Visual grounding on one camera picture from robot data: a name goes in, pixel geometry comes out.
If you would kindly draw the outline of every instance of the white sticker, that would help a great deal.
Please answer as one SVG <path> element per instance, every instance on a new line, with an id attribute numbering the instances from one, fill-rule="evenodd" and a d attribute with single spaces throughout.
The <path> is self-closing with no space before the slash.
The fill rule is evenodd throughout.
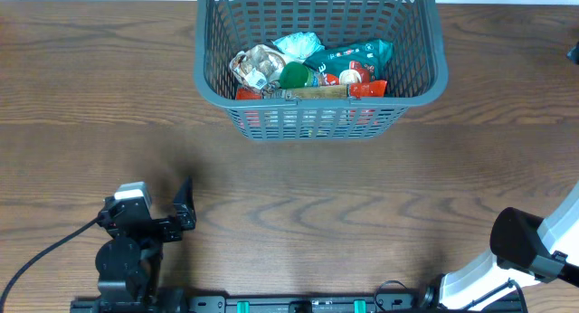
<path id="1" fill-rule="evenodd" d="M 261 89 L 268 83 L 263 73 L 253 69 L 248 75 L 245 76 L 247 83 L 254 88 Z"/>

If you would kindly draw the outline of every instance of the basket mesh side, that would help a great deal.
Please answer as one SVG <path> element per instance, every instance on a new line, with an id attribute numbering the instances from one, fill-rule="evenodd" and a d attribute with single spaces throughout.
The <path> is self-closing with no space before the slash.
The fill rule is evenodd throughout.
<path id="1" fill-rule="evenodd" d="M 398 109 L 229 109 L 247 138 L 370 138 L 382 134 L 406 111 Z"/>
<path id="2" fill-rule="evenodd" d="M 235 98 L 237 80 L 229 70 L 229 61 L 239 49 L 235 40 L 230 38 L 234 32 L 233 20 L 220 15 L 227 5 L 223 2 L 207 7 L 204 76 L 215 93 L 232 100 Z"/>
<path id="3" fill-rule="evenodd" d="M 393 97 L 414 97 L 424 94 L 436 79 L 428 54 L 431 46 L 427 26 L 423 22 L 424 6 L 406 12 L 394 37 L 394 55 L 386 66 L 386 94 Z"/>

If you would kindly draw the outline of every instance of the gray plastic basket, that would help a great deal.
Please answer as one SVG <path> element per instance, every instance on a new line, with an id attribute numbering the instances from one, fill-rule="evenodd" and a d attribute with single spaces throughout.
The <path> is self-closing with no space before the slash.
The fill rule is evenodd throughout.
<path id="1" fill-rule="evenodd" d="M 234 100 L 228 69 L 240 50 L 296 32 L 314 32 L 327 48 L 372 38 L 394 44 L 384 98 Z M 255 140 L 372 138 L 405 111 L 436 100 L 448 68 L 434 0 L 198 0 L 194 79 Z"/>

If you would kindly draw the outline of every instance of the green connector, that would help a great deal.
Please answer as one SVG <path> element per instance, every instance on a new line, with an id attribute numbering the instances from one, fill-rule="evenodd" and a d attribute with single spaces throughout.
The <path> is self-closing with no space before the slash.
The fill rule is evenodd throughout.
<path id="1" fill-rule="evenodd" d="M 354 301 L 354 313 L 365 313 L 365 300 Z"/>
<path id="2" fill-rule="evenodd" d="M 250 302 L 237 302 L 237 313 L 250 313 Z"/>

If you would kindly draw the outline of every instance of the green bottle cap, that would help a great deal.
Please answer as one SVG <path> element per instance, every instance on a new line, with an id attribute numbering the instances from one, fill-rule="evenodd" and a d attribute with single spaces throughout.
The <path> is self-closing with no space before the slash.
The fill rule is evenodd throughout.
<path id="1" fill-rule="evenodd" d="M 280 86 L 282 89 L 303 88 L 308 86 L 309 75 L 311 72 L 308 67 L 297 62 L 286 64 L 280 75 Z"/>

